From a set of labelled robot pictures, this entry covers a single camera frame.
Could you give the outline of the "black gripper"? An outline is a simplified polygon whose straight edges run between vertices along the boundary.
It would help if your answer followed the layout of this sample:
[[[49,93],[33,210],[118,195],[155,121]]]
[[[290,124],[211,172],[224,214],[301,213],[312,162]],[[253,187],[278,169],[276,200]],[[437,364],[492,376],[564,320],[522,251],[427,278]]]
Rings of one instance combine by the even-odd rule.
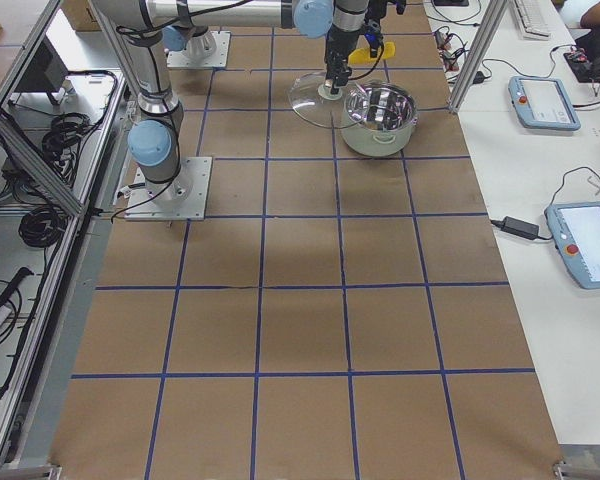
[[[397,15],[405,12],[405,0],[370,0],[368,5],[368,19],[382,20],[389,10],[394,10]]]
[[[343,30],[332,24],[325,43],[325,85],[329,86],[329,93],[336,95],[344,88],[352,73],[348,66],[349,55],[356,49],[361,28]]]

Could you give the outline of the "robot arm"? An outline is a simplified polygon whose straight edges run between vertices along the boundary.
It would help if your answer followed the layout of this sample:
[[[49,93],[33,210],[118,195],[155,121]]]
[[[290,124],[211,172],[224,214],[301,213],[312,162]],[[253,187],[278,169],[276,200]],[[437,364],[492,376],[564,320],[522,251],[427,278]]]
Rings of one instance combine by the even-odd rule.
[[[209,26],[221,15],[222,25],[277,26],[311,39],[323,37],[326,58],[350,57],[364,37],[367,47],[362,51],[376,60],[386,52],[381,21],[391,5],[399,15],[406,10],[404,1],[203,1],[198,5],[178,1],[176,20],[164,28],[166,48],[211,52]]]
[[[367,111],[368,96],[351,78],[349,57],[364,33],[365,1],[95,1],[94,11],[126,46],[119,57],[139,89],[140,120],[128,137],[144,176],[140,206],[177,207],[195,181],[179,148],[183,107],[172,69],[222,67],[229,27],[295,29],[325,41],[323,73],[307,74],[289,91],[292,109],[322,128],[347,129]]]

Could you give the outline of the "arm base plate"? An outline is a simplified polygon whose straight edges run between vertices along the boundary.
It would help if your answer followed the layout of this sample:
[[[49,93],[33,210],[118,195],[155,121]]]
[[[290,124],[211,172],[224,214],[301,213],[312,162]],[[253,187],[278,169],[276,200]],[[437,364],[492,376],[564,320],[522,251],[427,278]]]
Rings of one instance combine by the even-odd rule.
[[[211,31],[185,38],[174,27],[163,30],[167,65],[171,70],[223,69],[227,65],[231,33]]]
[[[131,191],[129,209],[122,217],[128,221],[203,220],[212,164],[211,157],[186,157],[181,161],[179,175],[161,194],[161,187],[146,183],[137,167],[134,181],[144,186]]]

